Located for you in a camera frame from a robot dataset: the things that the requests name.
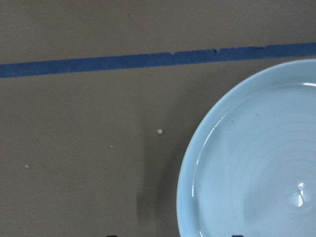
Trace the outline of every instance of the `crumb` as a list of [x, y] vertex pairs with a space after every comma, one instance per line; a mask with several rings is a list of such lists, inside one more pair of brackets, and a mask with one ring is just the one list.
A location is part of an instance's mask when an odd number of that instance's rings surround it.
[[163, 133], [163, 130], [160, 128], [156, 131], [159, 135]]

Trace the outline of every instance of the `blue painter's tape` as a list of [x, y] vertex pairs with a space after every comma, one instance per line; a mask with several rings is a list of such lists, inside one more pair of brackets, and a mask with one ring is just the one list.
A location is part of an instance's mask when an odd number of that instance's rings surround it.
[[0, 65], [0, 78], [316, 55], [316, 42]]

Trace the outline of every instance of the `blue tape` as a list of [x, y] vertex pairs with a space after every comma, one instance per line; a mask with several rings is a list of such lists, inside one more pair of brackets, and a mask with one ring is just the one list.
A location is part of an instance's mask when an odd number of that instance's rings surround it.
[[316, 42], [0, 65], [0, 78], [316, 55]]

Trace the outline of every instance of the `ceramic plate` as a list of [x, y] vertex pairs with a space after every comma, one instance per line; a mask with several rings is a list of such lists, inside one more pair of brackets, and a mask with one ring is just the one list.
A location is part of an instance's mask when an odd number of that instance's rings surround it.
[[316, 235], [316, 60], [261, 71], [228, 92], [187, 148], [182, 237]]

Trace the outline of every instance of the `table surface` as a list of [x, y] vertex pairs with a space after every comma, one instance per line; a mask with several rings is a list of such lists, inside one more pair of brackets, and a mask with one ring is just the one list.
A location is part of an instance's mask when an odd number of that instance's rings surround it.
[[[315, 10], [3, 0], [0, 64], [315, 42]], [[0, 79], [0, 236], [179, 236], [177, 178], [199, 122], [245, 78], [301, 58], [314, 57]]]

